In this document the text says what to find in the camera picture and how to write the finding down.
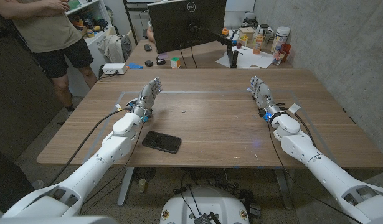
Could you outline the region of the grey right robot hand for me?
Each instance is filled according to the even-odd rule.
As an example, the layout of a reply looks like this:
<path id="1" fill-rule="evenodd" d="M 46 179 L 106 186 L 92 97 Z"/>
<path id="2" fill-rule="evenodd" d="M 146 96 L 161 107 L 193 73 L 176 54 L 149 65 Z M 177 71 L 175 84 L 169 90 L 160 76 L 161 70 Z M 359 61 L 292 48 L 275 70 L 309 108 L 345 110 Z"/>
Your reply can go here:
<path id="1" fill-rule="evenodd" d="M 258 106 L 259 116 L 263 117 L 265 121 L 270 120 L 273 115 L 281 112 L 281 109 L 275 103 L 268 85 L 262 79 L 256 76 L 252 77 L 248 91 L 252 94 L 252 98 Z"/>

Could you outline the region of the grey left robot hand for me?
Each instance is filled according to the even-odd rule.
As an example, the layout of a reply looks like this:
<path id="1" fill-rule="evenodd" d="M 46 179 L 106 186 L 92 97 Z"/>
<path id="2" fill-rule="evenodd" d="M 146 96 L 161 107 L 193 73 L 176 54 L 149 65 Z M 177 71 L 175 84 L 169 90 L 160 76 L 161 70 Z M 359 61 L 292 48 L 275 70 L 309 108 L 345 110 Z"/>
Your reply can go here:
<path id="1" fill-rule="evenodd" d="M 133 109 L 134 114 L 143 117 L 147 110 L 150 110 L 156 96 L 162 91 L 162 84 L 159 77 L 149 81 L 140 91 L 136 100 L 136 106 Z"/>

